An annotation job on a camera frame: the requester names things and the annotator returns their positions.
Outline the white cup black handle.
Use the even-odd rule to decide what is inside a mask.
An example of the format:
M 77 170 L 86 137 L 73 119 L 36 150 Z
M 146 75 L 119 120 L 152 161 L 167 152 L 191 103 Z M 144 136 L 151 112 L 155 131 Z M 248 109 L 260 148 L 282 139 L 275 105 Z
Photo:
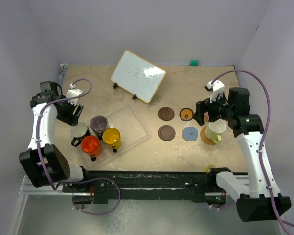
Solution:
M 74 147 L 79 146 L 85 137 L 91 135 L 88 126 L 84 122 L 78 122 L 76 126 L 71 127 L 70 133 L 73 137 L 71 145 Z

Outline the purple cup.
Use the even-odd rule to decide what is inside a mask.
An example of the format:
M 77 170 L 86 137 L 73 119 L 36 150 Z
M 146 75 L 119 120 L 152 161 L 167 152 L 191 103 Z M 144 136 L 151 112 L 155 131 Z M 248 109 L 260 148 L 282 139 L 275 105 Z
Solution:
M 90 128 L 98 136 L 99 140 L 102 140 L 103 133 L 109 128 L 108 120 L 103 115 L 94 116 L 90 120 Z

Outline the pale yellow cup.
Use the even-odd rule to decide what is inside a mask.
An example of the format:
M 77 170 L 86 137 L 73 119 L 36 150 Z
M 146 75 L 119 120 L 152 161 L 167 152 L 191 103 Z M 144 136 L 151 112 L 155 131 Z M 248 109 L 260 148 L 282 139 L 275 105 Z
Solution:
M 206 142 L 210 145 L 218 144 L 222 141 L 222 133 L 226 131 L 226 123 L 219 119 L 215 122 L 210 122 L 205 130 Z

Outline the blue round coaster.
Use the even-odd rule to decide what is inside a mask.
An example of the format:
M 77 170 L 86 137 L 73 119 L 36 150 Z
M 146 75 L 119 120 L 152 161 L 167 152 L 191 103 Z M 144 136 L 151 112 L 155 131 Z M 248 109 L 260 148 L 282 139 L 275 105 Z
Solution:
M 185 141 L 195 141 L 198 138 L 198 130 L 195 127 L 186 127 L 182 131 L 182 138 Z

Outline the woven rattan coaster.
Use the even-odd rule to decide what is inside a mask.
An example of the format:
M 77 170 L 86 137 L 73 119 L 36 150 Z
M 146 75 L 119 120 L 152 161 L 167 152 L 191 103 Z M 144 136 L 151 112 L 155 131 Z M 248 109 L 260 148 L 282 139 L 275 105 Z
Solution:
M 201 140 L 206 143 L 206 144 L 209 144 L 209 145 L 215 145 L 215 144 L 218 144 L 222 141 L 222 138 L 220 135 L 216 135 L 216 137 L 213 137 L 212 139 L 209 139 L 207 136 L 206 136 L 206 131 L 207 127 L 204 127 L 201 131 L 200 131 L 200 138 Z

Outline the orange black-rimmed coaster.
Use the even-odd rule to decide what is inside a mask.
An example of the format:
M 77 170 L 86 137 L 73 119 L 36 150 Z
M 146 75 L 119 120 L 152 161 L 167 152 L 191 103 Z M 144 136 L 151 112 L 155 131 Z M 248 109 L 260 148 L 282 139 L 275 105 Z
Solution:
M 191 121 L 193 119 L 194 112 L 190 108 L 182 108 L 179 116 L 182 121 Z

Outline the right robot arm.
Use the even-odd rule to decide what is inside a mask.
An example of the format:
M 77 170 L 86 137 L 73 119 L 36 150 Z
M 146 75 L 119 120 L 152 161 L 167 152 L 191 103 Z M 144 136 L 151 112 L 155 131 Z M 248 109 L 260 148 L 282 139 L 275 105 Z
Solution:
M 204 114 L 208 113 L 210 123 L 227 121 L 242 150 L 249 178 L 245 186 L 228 168 L 215 168 L 208 174 L 208 187 L 212 191 L 223 189 L 236 202 L 244 222 L 276 220 L 292 204 L 288 196 L 282 196 L 274 180 L 262 140 L 265 129 L 260 116 L 250 113 L 248 89 L 230 88 L 225 97 L 223 88 L 205 88 L 211 96 L 196 103 L 194 120 L 203 126 Z

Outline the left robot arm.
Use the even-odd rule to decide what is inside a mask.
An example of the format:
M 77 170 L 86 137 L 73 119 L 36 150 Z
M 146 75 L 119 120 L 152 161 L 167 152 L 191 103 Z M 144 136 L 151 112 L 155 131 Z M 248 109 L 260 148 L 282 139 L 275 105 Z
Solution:
M 35 187 L 48 186 L 56 182 L 74 182 L 80 192 L 89 190 L 90 178 L 83 175 L 82 167 L 70 166 L 67 159 L 55 145 L 55 122 L 69 126 L 78 124 L 83 106 L 77 102 L 83 90 L 75 83 L 63 94 L 56 82 L 40 83 L 41 91 L 32 97 L 30 107 L 34 122 L 30 143 L 25 152 L 19 154 L 19 161 Z

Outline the dark brown wooden coaster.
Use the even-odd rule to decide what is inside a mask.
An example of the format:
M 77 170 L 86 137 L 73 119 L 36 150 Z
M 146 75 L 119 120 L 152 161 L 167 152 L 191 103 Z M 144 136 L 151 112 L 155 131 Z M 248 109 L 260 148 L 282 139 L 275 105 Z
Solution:
M 170 107 L 162 107 L 158 111 L 158 116 L 161 120 L 170 121 L 174 118 L 174 110 Z

